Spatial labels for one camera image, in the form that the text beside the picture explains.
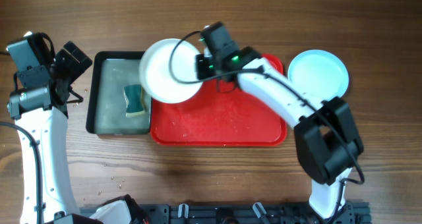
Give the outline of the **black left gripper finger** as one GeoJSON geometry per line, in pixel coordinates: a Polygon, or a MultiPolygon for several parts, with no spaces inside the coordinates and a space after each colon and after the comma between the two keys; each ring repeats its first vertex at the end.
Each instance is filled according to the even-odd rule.
{"type": "Polygon", "coordinates": [[[70,70],[71,76],[80,76],[80,75],[82,75],[92,65],[91,58],[89,58],[72,41],[67,42],[64,45],[64,48],[76,60],[76,63],[72,63],[71,66],[69,66],[69,70],[70,70]]]}
{"type": "Polygon", "coordinates": [[[76,60],[65,49],[61,49],[55,56],[54,79],[66,80],[72,84],[79,76],[71,76],[69,66],[76,60]]]}

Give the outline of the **white plate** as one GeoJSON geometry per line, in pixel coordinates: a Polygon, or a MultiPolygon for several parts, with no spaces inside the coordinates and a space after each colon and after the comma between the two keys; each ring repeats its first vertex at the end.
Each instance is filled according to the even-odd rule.
{"type": "Polygon", "coordinates": [[[189,42],[170,38],[151,45],[139,65],[140,83],[147,94],[162,103],[181,103],[201,88],[195,56],[200,51],[189,42]]]}

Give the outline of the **green yellow sponge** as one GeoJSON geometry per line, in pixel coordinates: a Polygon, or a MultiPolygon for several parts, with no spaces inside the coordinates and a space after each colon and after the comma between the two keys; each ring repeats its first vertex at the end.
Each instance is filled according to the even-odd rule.
{"type": "Polygon", "coordinates": [[[126,117],[135,117],[145,113],[143,105],[142,87],[140,84],[133,84],[124,87],[126,101],[126,117]]]}

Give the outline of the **teal plate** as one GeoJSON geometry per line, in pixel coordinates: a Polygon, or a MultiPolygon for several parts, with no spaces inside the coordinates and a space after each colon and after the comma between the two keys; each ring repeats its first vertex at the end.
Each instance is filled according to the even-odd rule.
{"type": "Polygon", "coordinates": [[[289,64],[288,79],[304,91],[325,100],[341,98],[349,88],[349,73],[334,54],[311,49],[298,54],[289,64]]]}

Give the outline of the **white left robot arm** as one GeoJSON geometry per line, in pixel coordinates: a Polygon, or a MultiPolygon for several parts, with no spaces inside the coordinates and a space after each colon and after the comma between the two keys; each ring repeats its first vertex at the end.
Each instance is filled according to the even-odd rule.
{"type": "Polygon", "coordinates": [[[90,217],[80,214],[71,188],[66,153],[67,106],[72,83],[92,65],[73,42],[59,52],[44,33],[10,42],[15,83],[7,109],[22,149],[24,201],[21,223],[132,223],[124,198],[90,217]]]}

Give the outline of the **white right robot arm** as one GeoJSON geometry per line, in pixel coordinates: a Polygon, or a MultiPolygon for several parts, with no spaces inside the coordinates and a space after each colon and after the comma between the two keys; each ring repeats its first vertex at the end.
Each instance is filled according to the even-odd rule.
{"type": "Polygon", "coordinates": [[[238,53],[220,61],[198,54],[195,69],[201,81],[224,78],[236,82],[242,91],[271,108],[292,129],[297,158],[312,180],[309,205],[327,223],[334,223],[345,205],[344,189],[356,169],[363,143],[349,105],[337,96],[320,99],[294,86],[271,62],[257,51],[238,53]]]}

